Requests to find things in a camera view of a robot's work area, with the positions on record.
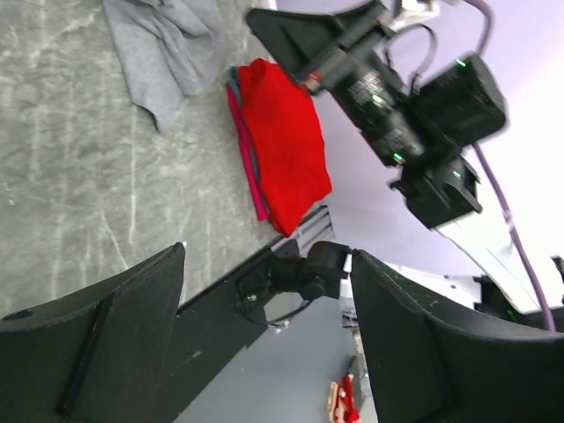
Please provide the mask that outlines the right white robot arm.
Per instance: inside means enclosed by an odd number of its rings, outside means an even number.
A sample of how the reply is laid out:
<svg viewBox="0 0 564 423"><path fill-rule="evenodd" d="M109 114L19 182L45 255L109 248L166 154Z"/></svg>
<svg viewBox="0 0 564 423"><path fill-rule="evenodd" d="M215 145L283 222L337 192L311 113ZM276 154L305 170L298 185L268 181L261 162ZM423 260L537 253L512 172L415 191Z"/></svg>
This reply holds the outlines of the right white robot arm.
<svg viewBox="0 0 564 423"><path fill-rule="evenodd" d="M480 304L519 323L563 325L563 272L537 253L527 256L501 186L479 148L504 128L506 101L483 60L494 23L491 7L474 3L484 19L476 49L426 83L434 60L432 37L422 63L404 82L390 44L427 29L435 1L370 1L337 14L253 8L245 20L286 75L305 93L328 92L386 167L400 177L408 211L427 229L460 248L495 285Z"/></svg>

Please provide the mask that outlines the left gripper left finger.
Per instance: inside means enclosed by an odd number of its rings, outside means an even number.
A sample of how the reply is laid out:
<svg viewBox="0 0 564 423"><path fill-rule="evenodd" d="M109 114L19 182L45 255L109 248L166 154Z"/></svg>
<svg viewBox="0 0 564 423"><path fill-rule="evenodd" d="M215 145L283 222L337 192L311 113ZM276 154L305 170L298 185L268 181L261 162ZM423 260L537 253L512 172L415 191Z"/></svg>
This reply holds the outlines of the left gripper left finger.
<svg viewBox="0 0 564 423"><path fill-rule="evenodd" d="M183 284L180 243L1 320L3 422L147 422Z"/></svg>

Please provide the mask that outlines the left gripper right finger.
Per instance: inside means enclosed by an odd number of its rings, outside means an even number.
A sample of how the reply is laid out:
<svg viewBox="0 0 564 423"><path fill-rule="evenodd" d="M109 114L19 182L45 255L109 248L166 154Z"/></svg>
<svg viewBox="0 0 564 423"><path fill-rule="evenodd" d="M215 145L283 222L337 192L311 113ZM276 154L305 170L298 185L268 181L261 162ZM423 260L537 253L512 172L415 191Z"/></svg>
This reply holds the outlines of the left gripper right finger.
<svg viewBox="0 0 564 423"><path fill-rule="evenodd" d="M560 422L563 336L480 313L357 250L352 290L381 422Z"/></svg>

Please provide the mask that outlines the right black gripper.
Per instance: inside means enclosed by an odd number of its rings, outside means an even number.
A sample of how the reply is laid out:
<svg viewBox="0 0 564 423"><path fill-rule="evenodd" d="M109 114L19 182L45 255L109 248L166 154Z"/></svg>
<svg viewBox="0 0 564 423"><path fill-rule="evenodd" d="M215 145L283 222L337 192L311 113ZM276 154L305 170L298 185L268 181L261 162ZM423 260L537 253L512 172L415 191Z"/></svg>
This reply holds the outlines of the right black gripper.
<svg viewBox="0 0 564 423"><path fill-rule="evenodd" d="M253 8L252 34L286 71L319 66L367 37L396 31L380 1L338 13ZM386 167L446 166L467 146L502 130L506 100L477 54L457 58L421 88L403 90L399 75L374 52L348 57L330 93Z"/></svg>

